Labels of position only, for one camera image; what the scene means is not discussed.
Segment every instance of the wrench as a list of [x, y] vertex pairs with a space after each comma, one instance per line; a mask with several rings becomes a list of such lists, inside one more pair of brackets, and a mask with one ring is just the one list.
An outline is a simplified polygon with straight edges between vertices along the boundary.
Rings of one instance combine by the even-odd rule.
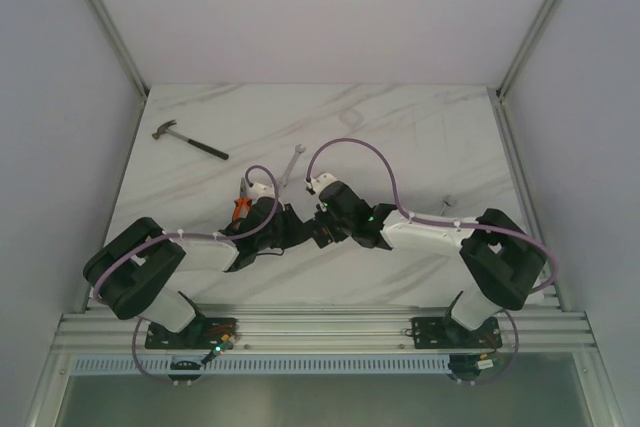
[[289, 174], [293, 170], [293, 166], [296, 165], [296, 162], [298, 161], [298, 157], [300, 157], [300, 154], [302, 154], [305, 150], [307, 150], [307, 148], [303, 147], [302, 144], [296, 145], [296, 149], [295, 149], [295, 152], [293, 153], [293, 157], [291, 157], [291, 160], [289, 161], [289, 165], [287, 165], [287, 168], [284, 170], [284, 174], [282, 174], [282, 177], [280, 177], [280, 180], [278, 181], [278, 187], [283, 189], [287, 186], [287, 184], [289, 183]]

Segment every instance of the mounting plate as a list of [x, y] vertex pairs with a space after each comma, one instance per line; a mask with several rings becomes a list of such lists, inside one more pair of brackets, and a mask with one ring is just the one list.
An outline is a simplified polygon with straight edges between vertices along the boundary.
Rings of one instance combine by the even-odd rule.
[[224, 334], [235, 331], [236, 319], [233, 317], [208, 317], [198, 323], [197, 330], [180, 334], [151, 324], [144, 346], [148, 350], [211, 350], [222, 343]]
[[414, 317], [411, 319], [411, 337], [416, 350], [479, 349], [494, 350], [502, 347], [498, 319], [491, 317], [479, 329], [469, 332], [462, 343], [453, 342], [445, 331], [444, 317]]

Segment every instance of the marble tabletop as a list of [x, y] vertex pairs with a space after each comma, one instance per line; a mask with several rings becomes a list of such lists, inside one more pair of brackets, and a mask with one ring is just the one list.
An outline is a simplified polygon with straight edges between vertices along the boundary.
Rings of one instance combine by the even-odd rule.
[[[151, 134], [172, 119], [178, 132], [230, 159], [221, 161], [169, 136], [154, 140]], [[151, 89], [108, 239], [142, 216], [167, 231], [210, 233], [226, 226], [246, 168], [261, 164], [278, 178], [296, 144], [307, 150], [282, 195], [305, 221], [315, 211], [304, 184], [309, 159], [337, 137], [380, 149], [393, 166], [403, 204], [414, 212], [440, 214], [448, 197], [453, 205], [447, 216], [477, 216], [495, 207], [522, 225], [484, 87], [180, 84]], [[370, 205], [392, 202], [384, 166], [358, 145], [327, 149], [314, 168], [320, 172], [333, 173]], [[259, 172], [253, 179], [269, 183]], [[283, 257], [259, 257], [237, 273], [220, 272], [210, 244], [185, 249], [185, 271], [169, 285], [206, 303], [443, 307], [473, 282], [458, 259], [367, 250], [351, 240], [322, 250], [309, 241]]]

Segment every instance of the gray vent grille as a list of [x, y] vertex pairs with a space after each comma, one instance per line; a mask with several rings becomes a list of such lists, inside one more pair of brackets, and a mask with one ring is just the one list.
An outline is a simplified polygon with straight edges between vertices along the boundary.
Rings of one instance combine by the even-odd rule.
[[[141, 355], [153, 374], [170, 373], [172, 362], [202, 356]], [[207, 365], [204, 374], [446, 374], [448, 355], [228, 355]], [[72, 375], [131, 375], [129, 355], [80, 355]]]

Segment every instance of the glass panel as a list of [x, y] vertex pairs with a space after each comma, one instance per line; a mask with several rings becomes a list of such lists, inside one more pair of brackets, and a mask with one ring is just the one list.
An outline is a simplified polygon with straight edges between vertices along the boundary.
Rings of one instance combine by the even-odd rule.
[[74, 377], [58, 427], [590, 426], [571, 355], [521, 355], [496, 384], [440, 375], [229, 375], [192, 387]]

